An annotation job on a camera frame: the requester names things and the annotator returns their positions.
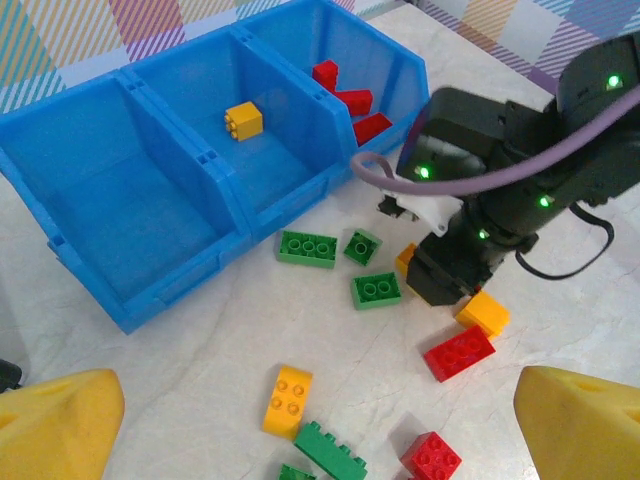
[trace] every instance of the green lego brick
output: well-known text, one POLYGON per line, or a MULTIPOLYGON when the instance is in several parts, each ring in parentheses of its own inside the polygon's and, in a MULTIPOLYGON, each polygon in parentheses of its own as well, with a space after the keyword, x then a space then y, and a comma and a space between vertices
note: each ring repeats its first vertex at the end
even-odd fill
POLYGON ((366 477, 367 462, 360 457, 352 458, 349 447, 338 447, 335 441, 330 433, 322 435, 317 422, 311 422, 302 427, 293 444, 335 480, 362 480, 366 477))
POLYGON ((282 465, 278 480, 316 480, 315 475, 290 467, 286 463, 282 465))
POLYGON ((378 237, 366 230, 357 229, 344 249, 344 254, 357 264, 366 267, 380 245, 382 240, 378 237))
POLYGON ((351 295, 356 310, 386 307, 402 300, 398 278, 393 272, 354 278, 351 295))
POLYGON ((278 250, 278 260, 309 267, 333 268, 338 239, 285 230, 278 250))

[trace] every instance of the black cable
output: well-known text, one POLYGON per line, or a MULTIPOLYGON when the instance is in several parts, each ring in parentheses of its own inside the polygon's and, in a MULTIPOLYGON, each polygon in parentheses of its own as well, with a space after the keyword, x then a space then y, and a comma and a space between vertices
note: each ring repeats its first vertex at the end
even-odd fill
POLYGON ((573 277, 574 275, 577 275, 578 273, 584 271, 589 265, 591 265, 598 258, 600 258, 600 256, 604 252, 606 252, 607 249, 611 246, 611 244, 613 243, 613 239, 615 238, 615 231, 611 223, 601 218, 598 218, 594 215, 591 215, 589 212, 580 208, 577 203, 574 203, 573 205, 571 205, 571 207, 569 207, 569 210, 571 210, 571 213, 573 213, 576 217, 578 217, 583 222, 586 222, 589 225, 594 225, 596 227, 603 228, 607 232, 607 243, 604 244, 604 247, 602 247, 602 250, 600 250, 600 253, 598 253, 595 257, 589 260, 589 262, 587 262, 585 265, 580 267, 578 270, 575 270, 571 273, 565 273, 564 275, 549 275, 547 273, 543 273, 540 270, 537 270, 533 268, 531 265, 529 265, 526 262, 526 260, 522 257, 522 254, 520 252, 516 252, 516 261, 527 272, 531 273, 532 275, 535 275, 536 277, 542 278, 544 280, 564 280, 566 278, 573 277))

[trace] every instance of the green led light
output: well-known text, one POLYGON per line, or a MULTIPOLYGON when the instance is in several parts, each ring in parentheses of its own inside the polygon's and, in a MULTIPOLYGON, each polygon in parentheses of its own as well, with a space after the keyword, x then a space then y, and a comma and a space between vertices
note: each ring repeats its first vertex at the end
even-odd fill
POLYGON ((549 195, 544 195, 538 199, 538 204, 542 208, 549 208, 552 203, 553 203, 553 198, 551 198, 549 195))
POLYGON ((429 172, 427 167, 416 167, 415 173, 421 178, 429 178, 431 175, 431 172, 429 172))
POLYGON ((607 79, 607 90, 613 90, 614 88, 622 87, 622 78, 620 75, 611 75, 607 79))

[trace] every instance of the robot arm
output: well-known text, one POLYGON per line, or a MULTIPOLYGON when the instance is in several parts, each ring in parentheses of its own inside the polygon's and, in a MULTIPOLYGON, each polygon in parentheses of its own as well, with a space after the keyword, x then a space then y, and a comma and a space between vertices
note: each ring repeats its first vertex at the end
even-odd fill
MULTIPOLYGON (((639 65, 640 33, 585 50, 567 66, 556 97, 542 112, 453 88, 438 90, 409 133, 396 175, 425 183, 518 165, 634 93, 640 84, 639 65)), ((438 217, 433 207, 419 208, 422 197, 407 201, 385 192, 382 212, 398 216, 409 210, 436 226, 409 263, 409 286, 432 305, 454 304, 482 288, 507 254, 516 252, 521 259, 535 245, 536 232, 566 208, 581 211, 575 205, 579 201, 602 205, 635 185, 640 180, 637 103, 550 167, 499 188, 460 196, 459 210, 440 231, 442 212, 436 209, 442 214, 438 217)))

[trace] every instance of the checkered fabric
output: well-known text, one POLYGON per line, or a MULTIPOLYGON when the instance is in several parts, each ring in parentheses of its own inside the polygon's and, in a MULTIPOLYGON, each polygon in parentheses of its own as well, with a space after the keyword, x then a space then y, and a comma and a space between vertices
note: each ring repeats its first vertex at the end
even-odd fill
MULTIPOLYGON (((0 0, 0 113, 287 0, 0 0)), ((369 14, 389 0, 335 0, 369 14)))
POLYGON ((552 93, 582 50, 640 29, 640 0, 419 0, 418 6, 552 93))

